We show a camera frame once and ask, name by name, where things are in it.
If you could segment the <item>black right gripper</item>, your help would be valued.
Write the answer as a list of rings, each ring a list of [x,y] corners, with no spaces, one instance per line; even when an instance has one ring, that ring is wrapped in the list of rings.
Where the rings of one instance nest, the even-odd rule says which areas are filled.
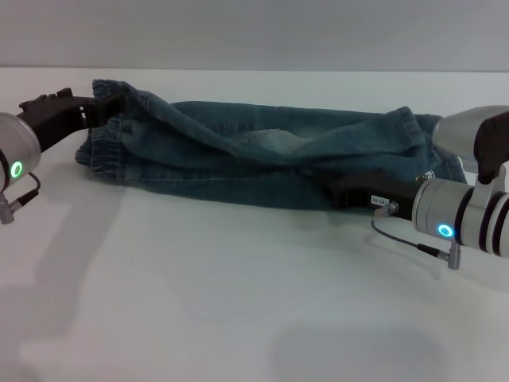
[[[394,216],[411,220],[418,183],[401,181],[385,172],[362,172],[325,177],[325,195],[334,209],[377,209],[394,202]]]

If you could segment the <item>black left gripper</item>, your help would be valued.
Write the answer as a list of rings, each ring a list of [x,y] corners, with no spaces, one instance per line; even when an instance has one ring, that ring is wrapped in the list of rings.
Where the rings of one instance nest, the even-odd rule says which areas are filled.
[[[36,135],[41,152],[55,146],[69,135],[90,127],[101,127],[120,114],[124,108],[124,95],[115,93],[105,99],[93,100],[72,94],[71,88],[57,93],[40,95],[19,104],[18,115]]]

